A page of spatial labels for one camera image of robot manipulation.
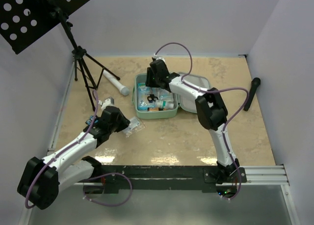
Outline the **blue plaster packet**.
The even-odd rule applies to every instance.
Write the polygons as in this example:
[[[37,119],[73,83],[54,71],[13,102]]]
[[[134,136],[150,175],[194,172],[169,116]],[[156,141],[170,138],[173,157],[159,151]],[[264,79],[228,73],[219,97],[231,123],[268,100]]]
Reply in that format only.
[[[149,88],[145,86],[145,83],[137,84],[137,109],[139,111],[145,111],[147,108],[154,108],[155,102],[149,103],[147,97],[149,95]],[[153,88],[154,95],[156,95],[156,88]]]

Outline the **black handled scissors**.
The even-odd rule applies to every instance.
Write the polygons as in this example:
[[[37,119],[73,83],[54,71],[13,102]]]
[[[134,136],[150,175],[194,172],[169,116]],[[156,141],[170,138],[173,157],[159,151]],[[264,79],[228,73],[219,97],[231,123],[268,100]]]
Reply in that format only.
[[[154,95],[154,90],[153,88],[149,88],[149,95],[147,97],[147,100],[149,103],[153,103],[155,102],[156,100],[158,100],[158,97],[156,95]]]

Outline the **mint green medicine case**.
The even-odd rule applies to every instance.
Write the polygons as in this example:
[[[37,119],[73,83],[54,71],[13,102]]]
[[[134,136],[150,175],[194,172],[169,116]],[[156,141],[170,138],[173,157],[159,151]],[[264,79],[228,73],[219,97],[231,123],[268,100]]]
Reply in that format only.
[[[146,81],[146,74],[139,74],[135,77],[134,81],[134,88],[132,91],[132,103],[135,106],[136,114],[138,118],[141,119],[161,119],[161,118],[171,118],[176,116],[178,108],[182,108],[183,110],[191,113],[196,113],[195,102],[189,101],[180,95],[170,93],[166,90],[161,88],[156,88],[156,96],[158,100],[169,101],[174,103],[173,109],[167,109],[166,111],[161,112],[148,112],[139,111],[137,109],[137,84],[138,83],[145,83]]]

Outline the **small clear plaster bag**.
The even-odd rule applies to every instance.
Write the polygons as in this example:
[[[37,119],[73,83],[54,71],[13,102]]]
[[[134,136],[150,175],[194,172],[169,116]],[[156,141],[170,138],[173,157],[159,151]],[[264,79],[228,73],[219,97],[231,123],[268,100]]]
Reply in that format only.
[[[130,119],[129,126],[123,130],[123,133],[125,134],[126,138],[130,137],[132,134],[137,133],[145,128],[145,125],[143,122],[138,119],[136,116],[132,117]]]

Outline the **brown medicine bottle orange cap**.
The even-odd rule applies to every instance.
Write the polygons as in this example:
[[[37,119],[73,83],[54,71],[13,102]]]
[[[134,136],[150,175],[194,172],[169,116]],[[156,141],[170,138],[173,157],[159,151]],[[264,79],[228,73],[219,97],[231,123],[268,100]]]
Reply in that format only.
[[[147,108],[148,112],[161,112],[161,111],[166,111],[167,109],[165,108],[159,108],[159,107],[154,107],[154,108]]]

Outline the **clear bottle green label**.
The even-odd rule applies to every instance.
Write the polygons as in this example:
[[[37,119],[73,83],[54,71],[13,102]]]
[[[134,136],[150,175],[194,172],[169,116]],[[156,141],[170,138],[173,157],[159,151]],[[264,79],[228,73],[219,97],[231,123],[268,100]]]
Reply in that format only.
[[[174,103],[169,102],[169,101],[163,101],[163,100],[156,100],[155,101],[155,106],[157,108],[161,109],[173,109],[174,108]]]

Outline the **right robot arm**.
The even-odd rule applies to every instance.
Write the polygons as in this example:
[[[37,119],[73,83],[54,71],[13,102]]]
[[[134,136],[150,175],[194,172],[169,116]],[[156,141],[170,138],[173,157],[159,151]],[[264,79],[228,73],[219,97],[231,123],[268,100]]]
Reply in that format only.
[[[239,163],[227,131],[228,111],[224,101],[216,88],[205,90],[182,78],[178,73],[170,73],[162,58],[153,58],[147,68],[146,84],[194,102],[198,120],[209,131],[216,149],[219,178],[230,182],[236,176]]]

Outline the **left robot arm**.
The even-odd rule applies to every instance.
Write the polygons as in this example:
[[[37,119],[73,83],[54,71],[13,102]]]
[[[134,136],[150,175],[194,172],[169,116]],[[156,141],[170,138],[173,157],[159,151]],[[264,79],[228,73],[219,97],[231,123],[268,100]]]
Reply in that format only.
[[[31,158],[17,188],[25,198],[25,207],[36,206],[44,210],[55,201],[59,192],[73,184],[82,180],[96,182],[106,177],[101,163],[86,154],[129,124],[119,108],[107,106],[101,116],[93,115],[91,122],[69,144],[42,159]]]

